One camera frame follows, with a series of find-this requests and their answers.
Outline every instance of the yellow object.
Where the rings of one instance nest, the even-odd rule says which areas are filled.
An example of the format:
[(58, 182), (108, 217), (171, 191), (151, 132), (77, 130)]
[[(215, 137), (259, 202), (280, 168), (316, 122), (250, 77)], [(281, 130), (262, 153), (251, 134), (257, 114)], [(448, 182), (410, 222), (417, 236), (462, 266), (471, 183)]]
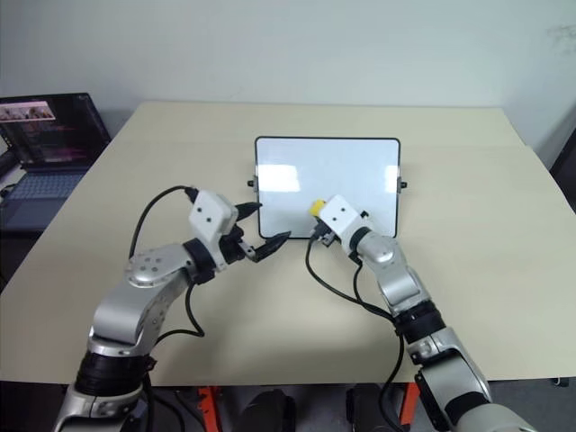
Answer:
[(315, 218), (319, 218), (320, 210), (322, 210), (322, 207), (324, 207), (325, 204), (326, 202), (324, 200), (316, 200), (314, 204), (310, 207), (309, 210), (310, 214)]

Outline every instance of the table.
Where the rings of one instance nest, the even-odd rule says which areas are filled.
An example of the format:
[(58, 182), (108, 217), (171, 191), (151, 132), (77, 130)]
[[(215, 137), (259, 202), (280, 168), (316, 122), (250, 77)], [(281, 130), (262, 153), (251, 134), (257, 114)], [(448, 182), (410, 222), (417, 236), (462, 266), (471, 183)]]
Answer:
[[(72, 381), (146, 203), (178, 184), (254, 200), (246, 181), (259, 135), (400, 139), (409, 188), (399, 241), (487, 378), (576, 375), (576, 218), (501, 109), (154, 102), (130, 118), (2, 294), (0, 378)], [(189, 210), (183, 194), (165, 198), (139, 248), (189, 239)], [(256, 218), (241, 225), (259, 241)], [(206, 337), (158, 346), (154, 384), (382, 381), (398, 349), (390, 325), (313, 282), (304, 249), (290, 241), (197, 287), (193, 310)], [(354, 264), (337, 247), (315, 247), (312, 263), (351, 293)], [(367, 300), (382, 301), (369, 272), (360, 285)], [(183, 300), (164, 330), (189, 326)], [(414, 371), (407, 358), (397, 380)]]

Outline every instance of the laptop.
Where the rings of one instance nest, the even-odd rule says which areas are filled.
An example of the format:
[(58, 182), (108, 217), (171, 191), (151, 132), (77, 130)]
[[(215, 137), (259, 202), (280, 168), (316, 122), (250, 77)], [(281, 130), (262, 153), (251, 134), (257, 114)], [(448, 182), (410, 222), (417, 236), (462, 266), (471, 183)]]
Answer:
[(45, 230), (111, 140), (88, 93), (0, 97), (0, 134), (26, 171), (0, 204), (2, 232)]

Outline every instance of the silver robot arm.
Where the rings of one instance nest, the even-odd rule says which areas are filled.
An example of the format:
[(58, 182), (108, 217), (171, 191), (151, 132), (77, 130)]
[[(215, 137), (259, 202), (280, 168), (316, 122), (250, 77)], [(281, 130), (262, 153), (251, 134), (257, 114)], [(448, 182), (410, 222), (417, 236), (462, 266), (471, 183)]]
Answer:
[(193, 188), (186, 193), (193, 201), (189, 221), (195, 238), (130, 259), (121, 282), (96, 309), (85, 357), (68, 386), (55, 431), (126, 426), (154, 366), (150, 352), (172, 302), (235, 261), (247, 257), (258, 262), (272, 255), (290, 235), (281, 233), (251, 247), (236, 222), (260, 204), (234, 206), (221, 195)]
[(536, 432), (510, 409), (491, 402), (482, 372), (443, 322), (394, 238), (374, 231), (367, 213), (358, 213), (339, 195), (315, 203), (311, 212), (319, 222), (314, 234), (325, 246), (339, 239), (350, 258), (374, 272), (412, 362), (421, 365), (416, 383), (437, 430)]

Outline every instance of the black frame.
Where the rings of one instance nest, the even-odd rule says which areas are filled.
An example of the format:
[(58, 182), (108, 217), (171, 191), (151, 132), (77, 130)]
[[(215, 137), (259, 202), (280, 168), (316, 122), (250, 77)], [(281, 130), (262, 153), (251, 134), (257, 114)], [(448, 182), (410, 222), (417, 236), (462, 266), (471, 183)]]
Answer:
[[(400, 160), (401, 160), (401, 142), (399, 139), (397, 138), (386, 138), (386, 137), (311, 137), (311, 136), (300, 136), (300, 137), (296, 137), (296, 136), (279, 136), (279, 135), (260, 135), (259, 137), (257, 137), (254, 140), (254, 172), (255, 172), (255, 178), (256, 178), (256, 200), (260, 203), (260, 188), (258, 186), (258, 179), (257, 179), (257, 175), (256, 175), (256, 167), (258, 166), (258, 150), (257, 150), (257, 143), (258, 140), (260, 140), (261, 138), (278, 138), (278, 139), (303, 139), (303, 140), (395, 140), (396, 142), (398, 142), (398, 169), (400, 172), (400, 179), (401, 179), (401, 166), (400, 166)], [(398, 209), (400, 206), (400, 190), (401, 190), (401, 186), (398, 184), (398, 190), (396, 192), (396, 220), (394, 222), (394, 235), (393, 237), (396, 238), (396, 236), (398, 235)], [(270, 239), (269, 237), (265, 237), (262, 235), (262, 231), (260, 230), (261, 224), (260, 224), (260, 210), (258, 210), (258, 235), (260, 236), (260, 238), (262, 239)], [(309, 238), (307, 237), (289, 237), (289, 240), (308, 240)]]

